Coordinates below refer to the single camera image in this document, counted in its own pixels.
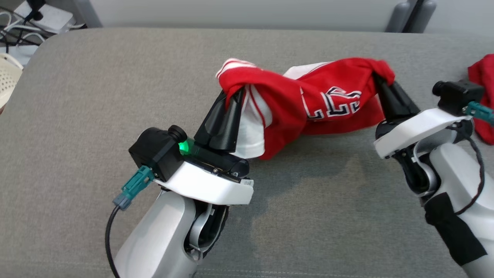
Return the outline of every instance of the cloth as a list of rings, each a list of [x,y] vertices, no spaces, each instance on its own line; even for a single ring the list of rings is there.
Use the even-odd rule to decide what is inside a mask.
[[[480,101],[484,106],[494,109],[494,54],[486,55],[482,60],[468,68],[468,79],[486,88],[486,93]],[[475,131],[486,143],[494,145],[494,129],[488,122],[473,119]]]
[[[300,134],[346,133],[376,125],[384,116],[372,72],[389,85],[388,64],[347,58],[288,69],[284,75],[234,58],[216,74],[231,97],[245,87],[236,156],[270,159]]]

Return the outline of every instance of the white basket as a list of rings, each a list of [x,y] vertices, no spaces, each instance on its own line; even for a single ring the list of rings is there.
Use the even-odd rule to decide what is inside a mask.
[[[0,110],[7,104],[24,67],[14,57],[0,53]]]

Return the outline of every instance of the printed number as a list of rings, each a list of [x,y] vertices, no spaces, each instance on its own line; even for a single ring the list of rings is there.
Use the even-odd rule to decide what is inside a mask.
[[[322,109],[316,110],[313,113],[309,111],[309,108],[307,107],[307,103],[305,102],[305,98],[303,96],[302,88],[300,88],[300,94],[302,96],[302,102],[304,104],[305,112],[307,113],[307,118],[311,120],[324,119],[324,113]],[[351,93],[347,93],[345,90],[339,87],[331,87],[326,93],[321,92],[321,97],[326,104],[326,116],[328,118],[338,117],[357,112],[360,109],[361,95],[361,91],[353,91]],[[355,101],[349,104],[340,104],[338,107],[336,107],[334,101],[338,98],[354,99]]]

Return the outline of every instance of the couch cushion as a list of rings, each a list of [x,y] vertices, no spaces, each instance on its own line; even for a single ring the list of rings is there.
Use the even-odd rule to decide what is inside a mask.
[[[283,73],[350,56],[385,59],[420,108],[438,80],[466,77],[494,39],[446,35],[205,29],[94,29],[35,53],[0,116],[0,276],[107,277],[112,199],[135,172],[147,127],[193,135],[237,57]],[[465,277],[408,189],[380,160],[374,129],[306,136],[253,160],[251,205],[232,207],[200,278]],[[485,161],[494,157],[481,145]],[[494,170],[487,164],[487,170]],[[119,213],[116,251],[158,194]]]

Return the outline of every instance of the black tape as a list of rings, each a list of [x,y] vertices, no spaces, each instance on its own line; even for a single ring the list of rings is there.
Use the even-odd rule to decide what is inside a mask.
[[[441,193],[425,203],[425,220],[436,227],[453,260],[463,266],[487,255],[470,227],[453,210],[450,197]]]

